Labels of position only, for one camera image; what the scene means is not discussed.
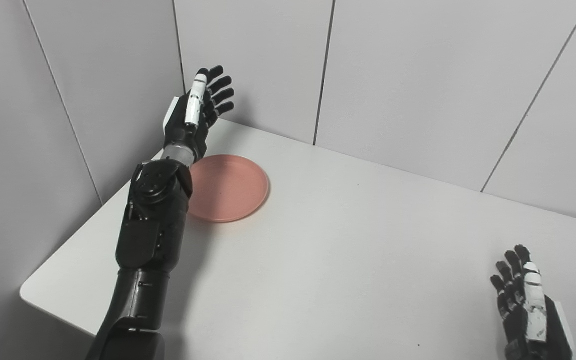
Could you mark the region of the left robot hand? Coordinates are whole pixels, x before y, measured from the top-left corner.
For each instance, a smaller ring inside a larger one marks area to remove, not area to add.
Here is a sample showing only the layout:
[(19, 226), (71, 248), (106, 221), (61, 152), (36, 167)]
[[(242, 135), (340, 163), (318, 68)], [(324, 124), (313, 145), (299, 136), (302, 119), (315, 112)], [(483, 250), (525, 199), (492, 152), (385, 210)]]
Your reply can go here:
[(206, 155), (210, 129), (224, 114), (233, 111), (233, 78), (221, 65), (201, 68), (188, 91), (176, 96), (163, 121), (161, 159), (191, 167)]

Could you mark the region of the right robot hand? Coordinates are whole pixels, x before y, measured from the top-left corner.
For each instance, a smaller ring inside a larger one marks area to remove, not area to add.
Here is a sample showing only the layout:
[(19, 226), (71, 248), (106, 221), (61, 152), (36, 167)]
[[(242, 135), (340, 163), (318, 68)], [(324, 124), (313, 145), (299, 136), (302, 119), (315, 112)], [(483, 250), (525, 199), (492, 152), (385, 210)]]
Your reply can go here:
[(571, 360), (574, 341), (562, 303), (546, 295), (541, 271), (523, 244), (504, 253), (490, 276), (507, 344), (506, 360)]

